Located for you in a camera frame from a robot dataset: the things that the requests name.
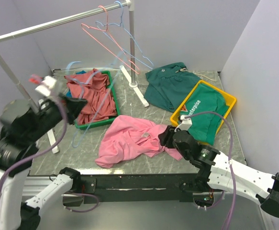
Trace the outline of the pink t shirt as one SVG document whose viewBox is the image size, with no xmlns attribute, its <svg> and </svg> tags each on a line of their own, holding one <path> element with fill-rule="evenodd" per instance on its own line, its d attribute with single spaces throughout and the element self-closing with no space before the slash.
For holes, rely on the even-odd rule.
<svg viewBox="0 0 279 230">
<path fill-rule="evenodd" d="M 161 146 L 158 135 L 167 125 L 156 124 L 150 120 L 120 115 L 110 125 L 100 142 L 96 164 L 102 168 L 111 168 L 122 161 L 130 161 L 140 155 L 150 158 L 166 152 L 176 160 L 182 156 L 176 149 Z"/>
</svg>

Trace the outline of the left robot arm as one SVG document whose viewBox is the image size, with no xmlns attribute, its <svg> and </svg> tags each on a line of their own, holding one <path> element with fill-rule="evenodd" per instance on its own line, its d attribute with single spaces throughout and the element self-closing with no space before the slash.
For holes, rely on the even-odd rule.
<svg viewBox="0 0 279 230">
<path fill-rule="evenodd" d="M 45 207 L 64 192 L 81 188 L 79 172 L 64 169 L 37 198 L 22 201 L 32 161 L 43 154 L 37 140 L 61 121 L 73 124 L 86 104 L 84 99 L 58 96 L 46 100 L 45 107 L 37 112 L 24 99 L 5 106 L 0 116 L 0 230 L 36 229 Z"/>
</svg>

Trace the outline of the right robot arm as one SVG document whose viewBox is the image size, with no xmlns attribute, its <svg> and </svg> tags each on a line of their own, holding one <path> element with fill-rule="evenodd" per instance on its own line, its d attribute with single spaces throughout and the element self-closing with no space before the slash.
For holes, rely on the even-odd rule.
<svg viewBox="0 0 279 230">
<path fill-rule="evenodd" d="M 230 160 L 223 152 L 199 144 L 188 131 L 176 131 L 173 126 L 168 126 L 158 138 L 161 146 L 177 150 L 199 169 L 194 179 L 182 188 L 199 193 L 208 189 L 236 193 L 279 218 L 279 172 L 269 174 Z"/>
</svg>

